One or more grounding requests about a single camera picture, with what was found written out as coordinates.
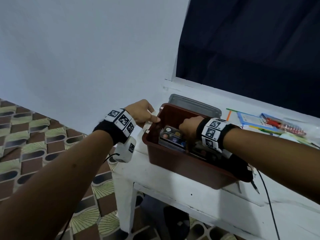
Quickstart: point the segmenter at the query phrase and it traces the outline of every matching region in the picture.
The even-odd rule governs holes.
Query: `plastic tray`
[[[178,94],[171,94],[168,103],[191,110],[198,114],[206,115],[211,118],[220,118],[222,115],[221,110],[216,107],[201,103],[188,97],[180,96]]]
[[[170,125],[178,128],[184,119],[196,116],[207,117],[173,104],[163,104],[161,106],[158,114],[161,121],[153,123],[142,136],[142,141],[148,147],[150,163],[198,181],[216,190],[238,181],[238,178],[227,170],[158,144],[159,133],[164,126]]]

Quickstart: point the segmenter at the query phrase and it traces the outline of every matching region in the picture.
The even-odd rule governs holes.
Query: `hand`
[[[134,104],[130,104],[124,108],[134,118],[138,126],[143,128],[144,123],[151,121],[153,123],[160,122],[160,118],[152,115],[153,107],[146,99],[142,99]]]
[[[197,137],[197,128],[203,119],[201,116],[185,119],[183,123],[179,125],[179,130],[187,139],[194,140]]]

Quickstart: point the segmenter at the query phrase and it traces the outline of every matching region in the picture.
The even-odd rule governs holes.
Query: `black cable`
[[[66,224],[66,227],[64,228],[64,230],[63,230],[63,232],[62,232],[62,234],[61,234],[61,236],[60,236],[59,240],[62,240],[63,235],[66,233],[66,230],[67,230],[67,228],[68,228],[68,226],[69,226],[69,223],[70,223],[70,221],[71,221],[72,216],[73,216],[73,213],[72,213],[72,215],[71,215],[70,219],[68,220],[68,223]]]
[[[261,173],[259,172],[259,170],[257,170],[257,171],[258,171],[258,173],[259,173],[259,175],[260,175],[260,177],[261,177],[261,180],[262,180],[264,189],[266,190],[266,195],[267,195],[267,197],[268,197],[269,206],[270,206],[270,210],[271,210],[271,215],[272,215],[272,219],[273,219],[275,231],[277,232],[278,240],[280,240],[280,236],[279,236],[279,233],[278,233],[278,228],[277,228],[275,216],[273,215],[273,210],[272,210],[272,206],[271,206],[271,201],[270,201],[270,198],[269,198],[268,190],[267,190],[267,188],[266,188],[266,184],[265,184],[264,181],[263,181],[263,178],[262,178],[262,176],[261,176]]]
[[[112,157],[112,156],[114,156],[114,155],[118,155],[118,156],[119,156],[120,154],[119,154],[119,153],[111,154],[110,156],[108,156],[108,157],[103,161],[103,163],[105,163],[110,157]],[[63,230],[63,232],[62,232],[59,240],[62,240],[63,235],[66,233],[66,230],[67,230],[67,228],[68,228],[68,226],[69,226],[69,223],[70,223],[70,221],[71,221],[72,216],[70,217],[68,223],[66,224],[66,227],[64,228],[64,230]]]
[[[118,155],[118,156],[120,156],[120,154],[119,153],[114,153],[114,154],[111,154],[110,156],[108,156],[107,158],[106,158],[106,160],[104,160],[103,161],[103,163],[105,163],[110,157],[112,157],[112,156],[114,156],[114,155]]]

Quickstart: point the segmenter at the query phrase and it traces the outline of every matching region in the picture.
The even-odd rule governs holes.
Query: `table leg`
[[[137,190],[134,189],[134,182],[124,178],[122,175],[113,172],[112,178],[120,229],[130,233],[134,223]]]

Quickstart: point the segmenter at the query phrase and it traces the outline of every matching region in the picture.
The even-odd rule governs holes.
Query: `gray plastic lid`
[[[178,94],[171,94],[168,103],[174,104],[184,109],[191,110],[199,114],[209,116],[211,118],[220,118],[222,115],[221,110],[216,107],[196,101],[188,97],[180,96]]]

